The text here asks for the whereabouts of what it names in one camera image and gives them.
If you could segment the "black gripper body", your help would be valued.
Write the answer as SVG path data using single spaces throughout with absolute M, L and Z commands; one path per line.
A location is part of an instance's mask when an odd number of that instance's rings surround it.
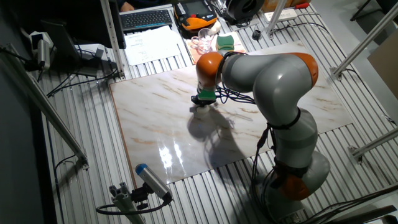
M 200 100 L 199 97 L 198 97 L 197 95 L 191 96 L 191 101 L 192 101 L 193 103 L 196 103 L 196 102 L 199 103 L 200 106 L 205 106 L 205 103 L 206 103 L 207 101 L 214 101 L 214 102 L 216 102 L 216 100 Z

